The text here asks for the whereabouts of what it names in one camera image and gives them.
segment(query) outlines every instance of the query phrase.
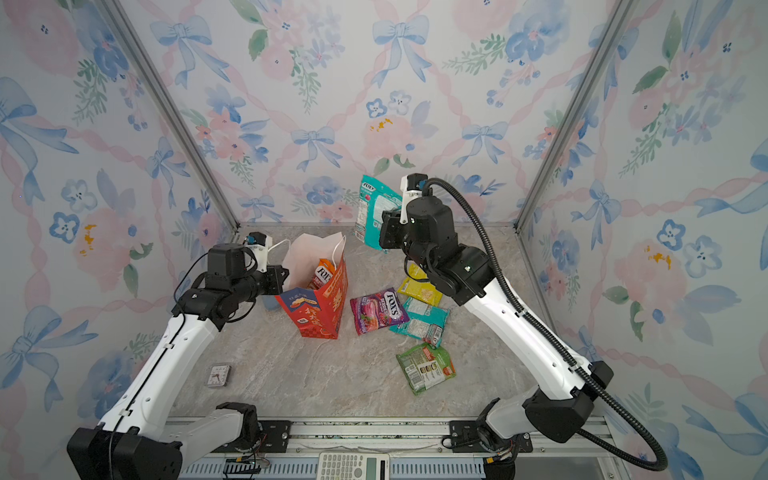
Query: calculator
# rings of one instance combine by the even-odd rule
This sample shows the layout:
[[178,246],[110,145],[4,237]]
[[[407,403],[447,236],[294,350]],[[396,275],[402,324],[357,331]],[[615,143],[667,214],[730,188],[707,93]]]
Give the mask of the calculator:
[[389,455],[323,452],[317,480],[389,480]]

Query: wire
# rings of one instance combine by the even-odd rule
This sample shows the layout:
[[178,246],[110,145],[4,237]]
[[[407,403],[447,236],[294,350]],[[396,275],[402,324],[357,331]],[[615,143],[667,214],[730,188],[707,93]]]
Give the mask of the wire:
[[409,271],[408,271],[408,260],[411,260],[411,259],[409,259],[408,257],[406,257],[406,258],[403,260],[403,262],[402,262],[402,269],[403,269],[403,270],[406,272],[406,276],[407,276],[409,279],[411,279],[411,280],[414,280],[414,281],[416,281],[416,282],[419,282],[419,283],[427,283],[427,282],[429,282],[429,278],[413,278],[413,277],[411,276],[411,274],[410,274],[410,273],[409,273]]
[[[450,446],[446,445],[445,440],[450,440],[451,445]],[[453,449],[459,449],[461,447],[466,447],[467,445],[471,445],[473,443],[479,443],[479,442],[481,442],[480,438],[477,438],[477,439],[467,440],[466,442],[457,443],[456,445],[453,445],[453,439],[451,437],[443,437],[443,439],[440,440],[440,445],[442,445],[444,449],[453,450]]]
[[[433,443],[431,445],[427,445],[424,447],[417,447],[415,449],[371,449],[369,447],[348,447],[345,445],[337,445],[335,447],[323,447],[322,450],[324,452],[358,452],[358,453],[365,453],[365,452],[375,452],[375,453],[389,453],[391,456],[397,456],[399,453],[412,453],[412,452],[418,452],[419,450],[426,450],[431,449],[433,447],[439,447],[439,443]],[[299,447],[303,449],[317,449],[317,447],[309,446],[309,445],[303,445],[299,444]]]
[[113,438],[114,438],[114,430],[112,430],[112,433],[109,435],[109,450],[108,450],[108,455],[109,455],[109,478],[111,480],[114,480],[114,472],[112,471],[112,439]]
[[[483,247],[485,248],[485,253],[488,255],[488,261],[491,264],[491,268],[493,269],[493,273],[496,276],[498,285],[501,287],[504,295],[507,297],[507,301],[513,305],[518,313],[522,312],[523,306],[517,300],[515,294],[512,292],[509,284],[507,283],[507,280],[502,273],[502,268],[498,264],[498,259],[496,258],[496,253],[493,250],[493,246],[491,245],[491,240],[488,238],[488,233],[485,231],[482,222],[478,218],[475,211],[472,209],[472,206],[467,203],[467,200],[458,192],[458,190],[456,190],[450,183],[440,178],[430,178],[427,180],[424,183],[424,187],[422,188],[422,195],[431,194],[429,188],[430,185],[437,185],[442,187],[453,198],[455,198],[456,202],[458,202],[462,209],[464,209],[467,217],[469,217],[470,221],[475,226],[478,235],[480,236],[480,240],[483,244]],[[604,440],[599,439],[586,430],[579,429],[577,430],[577,433],[587,440],[602,447],[603,449],[608,450],[610,453],[616,455],[622,460],[631,463],[632,465],[636,465],[638,467],[645,468],[646,470],[651,470],[654,472],[661,472],[664,470],[669,463],[667,460],[667,454],[664,453],[664,449],[661,448],[659,442],[654,438],[653,435],[651,435],[651,433],[643,426],[643,424],[634,418],[631,413],[629,413],[619,402],[617,402],[608,392],[606,392],[605,389],[603,389],[603,387],[600,386],[600,384],[595,379],[593,379],[586,371],[584,371],[583,368],[577,364],[576,359],[574,359],[574,357],[568,352],[568,349],[543,323],[539,322],[528,312],[523,315],[523,318],[525,318],[525,320],[528,321],[531,326],[533,326],[544,338],[546,338],[546,340],[555,350],[557,350],[562,359],[565,360],[571,369],[573,369],[584,380],[586,385],[595,391],[608,404],[608,406],[610,406],[616,413],[621,416],[622,419],[626,420],[627,423],[632,426],[634,431],[637,432],[640,437],[642,437],[642,439],[650,447],[651,451],[656,455],[656,461],[649,462],[648,460],[638,458],[630,453],[614,447]]]
[[245,312],[245,314],[244,314],[244,315],[242,315],[242,316],[238,316],[238,317],[237,317],[236,319],[234,319],[234,320],[227,320],[227,321],[226,321],[226,323],[235,323],[235,322],[239,322],[239,321],[241,321],[242,319],[244,319],[245,317],[247,317],[247,316],[248,316],[248,314],[250,313],[250,311],[251,311],[251,310],[253,310],[253,308],[254,308],[255,306],[256,306],[256,300],[254,300],[253,302],[251,302],[251,304],[250,304],[250,308],[248,309],[248,311],[247,311],[247,312]]
[[[168,343],[173,343],[174,342],[176,337],[181,332],[181,329],[184,328],[184,324],[187,322],[187,314],[184,312],[184,308],[179,304],[179,299],[176,296],[178,291],[179,291],[179,287],[181,287],[181,285],[184,284],[184,281],[187,279],[187,277],[189,276],[190,272],[195,267],[195,265],[197,265],[197,262],[202,260],[203,257],[205,257],[207,254],[208,254],[208,252],[203,253],[202,255],[200,255],[197,258],[197,260],[194,261],[194,263],[192,263],[192,266],[189,268],[189,270],[187,270],[187,272],[184,274],[184,277],[182,277],[182,279],[179,281],[178,285],[176,285],[176,288],[174,289],[174,301],[176,302],[176,306],[179,307],[179,311],[181,312],[181,325],[179,326],[179,329],[176,330],[176,333],[174,333],[174,336],[172,336],[170,338],[170,340],[168,340]],[[160,361],[163,359],[163,355],[165,355],[165,353],[167,351],[168,351],[168,349],[163,349],[163,351],[160,352],[160,356],[157,358],[157,361],[154,363],[154,365],[150,369],[150,371],[147,374],[147,376],[144,378],[144,381],[141,383],[139,388],[136,389],[136,393],[134,394],[134,397],[125,406],[126,409],[128,409],[129,407],[131,407],[131,405],[134,404],[134,402],[136,401],[136,397],[139,395],[139,392],[141,392],[141,389],[144,388],[144,385],[147,383],[149,378],[152,376],[152,372],[154,372],[155,367],[157,367],[157,365],[160,364]],[[118,419],[117,423],[114,424],[114,428],[112,429],[112,433],[109,435],[108,461],[109,461],[109,478],[110,478],[110,480],[114,480],[114,472],[112,471],[112,440],[114,439],[114,433],[118,430],[118,427],[120,426],[120,423],[123,421],[124,418],[125,417],[123,417],[122,415],[120,416],[120,418]]]

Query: bag label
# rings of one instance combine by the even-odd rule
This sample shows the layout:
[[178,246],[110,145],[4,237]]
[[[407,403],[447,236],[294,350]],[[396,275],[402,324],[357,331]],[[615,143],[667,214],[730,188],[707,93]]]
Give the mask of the bag label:
[[389,311],[389,316],[394,319],[398,319],[402,316],[400,306],[397,304],[397,295],[395,295],[394,292],[384,292],[384,302],[386,304],[387,310]]

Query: black cable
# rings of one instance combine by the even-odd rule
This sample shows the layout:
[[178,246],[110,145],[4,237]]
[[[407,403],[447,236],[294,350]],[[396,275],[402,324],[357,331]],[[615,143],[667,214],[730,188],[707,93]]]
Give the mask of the black cable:
[[[197,262],[202,260],[203,257],[205,257],[207,254],[208,254],[208,252],[203,253],[202,255],[200,255],[197,258],[197,260],[194,261],[194,263],[192,263],[192,266],[189,268],[189,270],[187,270],[187,272],[184,274],[184,277],[181,279],[181,281],[179,281],[178,285],[176,285],[176,288],[174,289],[174,301],[176,302],[176,306],[179,307],[179,311],[181,312],[181,325],[179,326],[179,330],[177,330],[176,333],[174,333],[174,336],[172,336],[170,338],[170,340],[168,340],[167,343],[173,343],[174,342],[176,337],[181,332],[181,329],[184,328],[184,324],[187,322],[187,314],[184,312],[184,308],[179,304],[178,297],[176,297],[176,294],[179,291],[179,287],[182,284],[184,284],[184,281],[187,279],[187,277],[189,276],[189,274],[192,271],[192,269],[194,268],[194,266],[197,265]],[[163,349],[163,351],[160,352],[160,356],[157,358],[157,361],[154,363],[154,365],[150,369],[149,374],[147,374],[147,377],[144,378],[144,381],[141,383],[141,386],[139,386],[139,388],[136,390],[136,393],[134,394],[134,398],[132,398],[131,401],[128,402],[128,405],[125,407],[126,409],[128,409],[131,405],[134,404],[134,402],[136,401],[136,397],[138,396],[139,392],[141,392],[141,389],[144,388],[144,385],[147,383],[147,380],[149,380],[149,378],[152,376],[152,372],[154,372],[155,367],[157,367],[157,365],[163,359],[163,355],[165,355],[166,351],[167,351],[167,349]],[[124,418],[125,417],[121,416],[118,419],[118,422],[114,424],[114,428],[112,429],[112,433],[109,435],[109,453],[108,453],[108,458],[109,459],[108,460],[109,460],[109,477],[110,477],[111,480],[114,480],[114,472],[112,471],[112,439],[114,438],[114,433],[118,430],[118,427],[120,426],[120,422],[122,422]]]
[[[445,444],[445,440],[450,440],[451,441],[451,445],[450,446],[446,445]],[[467,440],[466,442],[457,443],[455,445],[453,445],[453,438],[452,437],[443,437],[443,439],[440,440],[440,444],[442,445],[442,447],[444,449],[448,449],[448,450],[458,449],[460,447],[466,447],[467,445],[471,445],[473,443],[480,443],[480,438],[476,438],[476,439],[473,439],[473,440]]]
[[406,258],[403,260],[403,262],[402,262],[402,269],[403,269],[403,270],[406,272],[406,276],[407,276],[409,279],[411,279],[411,280],[414,280],[414,281],[416,281],[416,282],[419,282],[419,283],[427,283],[427,282],[429,282],[429,278],[413,278],[413,277],[411,276],[411,274],[410,274],[410,273],[408,273],[408,260],[411,260],[411,259],[409,259],[408,257],[406,257]]
[[[422,195],[431,193],[429,189],[430,185],[437,185],[442,187],[445,191],[451,194],[451,196],[458,202],[458,204],[461,205],[462,209],[464,209],[467,217],[469,217],[472,225],[475,226],[475,229],[480,236],[480,241],[485,248],[485,253],[488,255],[488,261],[491,264],[491,268],[496,277],[496,280],[498,281],[498,285],[502,288],[504,295],[507,297],[507,301],[513,305],[518,313],[522,312],[523,306],[520,304],[520,302],[518,302],[517,298],[509,287],[507,280],[504,278],[502,268],[498,264],[496,253],[493,250],[493,246],[491,245],[491,240],[488,238],[488,233],[485,231],[482,222],[478,218],[475,211],[472,209],[472,206],[467,203],[467,200],[458,192],[458,190],[456,190],[450,183],[441,178],[430,178],[427,180],[424,183],[424,187],[422,188]],[[645,468],[646,470],[651,470],[654,472],[661,472],[664,470],[668,465],[667,454],[664,453],[664,449],[661,448],[659,442],[654,438],[653,435],[651,435],[651,433],[643,426],[643,424],[638,422],[638,420],[634,418],[632,414],[629,413],[619,402],[614,400],[614,398],[608,394],[597,381],[595,381],[587,372],[585,372],[584,369],[578,366],[576,359],[574,359],[574,357],[568,352],[568,349],[543,323],[539,322],[530,313],[523,315],[523,318],[525,318],[525,320],[528,321],[528,323],[530,323],[531,326],[536,329],[536,331],[538,331],[544,338],[547,339],[552,347],[558,351],[563,360],[565,360],[565,362],[584,380],[585,384],[589,385],[589,387],[593,389],[608,404],[608,406],[610,406],[616,413],[621,416],[622,419],[626,420],[627,423],[632,426],[634,431],[637,432],[640,437],[642,437],[642,439],[650,447],[651,451],[656,455],[656,461],[649,462],[648,460],[643,460],[642,458],[631,455],[624,450],[620,450],[613,445],[599,439],[598,437],[583,429],[579,429],[577,433],[587,440],[602,447],[603,449],[608,450],[618,458],[631,463],[632,465],[636,465],[638,467]]]
[[250,304],[250,308],[248,309],[248,311],[247,311],[247,312],[245,312],[245,315],[242,315],[242,316],[238,316],[238,317],[237,317],[236,319],[234,319],[234,320],[227,320],[227,321],[226,321],[226,323],[235,323],[235,322],[239,322],[239,321],[241,321],[242,319],[244,319],[245,317],[247,317],[247,316],[248,316],[248,314],[250,313],[250,311],[251,311],[251,310],[253,310],[253,308],[254,308],[255,306],[256,306],[256,300],[254,300],[253,302],[251,302],[251,304]]

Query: green snack bag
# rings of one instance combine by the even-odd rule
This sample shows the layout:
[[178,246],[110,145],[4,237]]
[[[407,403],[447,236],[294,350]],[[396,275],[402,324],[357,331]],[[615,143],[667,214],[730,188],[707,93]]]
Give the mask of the green snack bag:
[[451,356],[442,347],[432,349],[428,343],[423,343],[395,356],[408,377],[413,395],[419,395],[456,376]]

